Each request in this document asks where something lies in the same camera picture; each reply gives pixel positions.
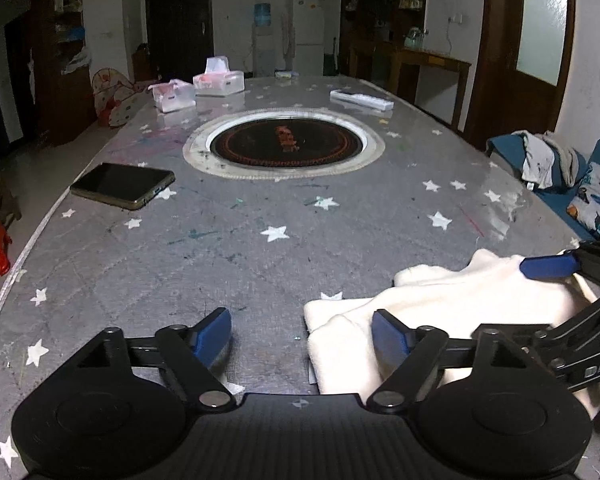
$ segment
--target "white refrigerator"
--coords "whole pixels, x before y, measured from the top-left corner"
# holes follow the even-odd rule
[[[286,68],[300,75],[322,75],[324,0],[287,0],[291,31]]]

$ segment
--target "clear plastic box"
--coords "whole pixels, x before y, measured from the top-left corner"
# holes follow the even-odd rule
[[[155,107],[163,113],[196,105],[195,86],[180,79],[151,85],[149,88],[154,93]]]
[[[197,95],[225,96],[244,90],[244,72],[209,72],[193,78]]]

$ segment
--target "frosted glass door panel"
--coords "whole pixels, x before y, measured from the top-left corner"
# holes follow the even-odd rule
[[[556,85],[566,22],[567,0],[525,0],[516,68]]]

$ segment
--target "red marking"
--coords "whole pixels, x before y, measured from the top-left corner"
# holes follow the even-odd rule
[[[458,206],[458,209],[459,209],[460,211],[462,211],[462,214],[463,214],[464,216],[466,216],[466,219],[467,219],[469,222],[471,222],[471,225],[475,227],[475,230],[476,230],[476,231],[478,231],[478,233],[480,234],[480,236],[481,236],[482,238],[484,238],[484,237],[485,237],[485,236],[484,236],[484,233],[483,233],[482,231],[480,231],[480,228],[478,227],[478,224],[477,224],[477,223],[475,223],[475,222],[472,220],[472,218],[471,218],[471,217],[470,217],[470,216],[469,216],[467,213],[465,213],[465,212],[464,212],[464,209],[462,209],[460,206]]]

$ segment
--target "beige towel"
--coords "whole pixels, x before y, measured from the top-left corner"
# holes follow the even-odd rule
[[[470,338],[481,323],[565,322],[596,298],[579,276],[560,283],[526,279],[522,256],[499,258],[480,249],[469,265],[453,272],[416,266],[395,275],[395,286],[374,298],[317,300],[304,306],[309,356],[320,392],[357,392],[366,398],[382,378],[371,341],[371,318],[384,308],[409,327],[433,325],[453,338]],[[447,370],[444,382],[470,370]],[[593,415],[597,407],[580,400]]]

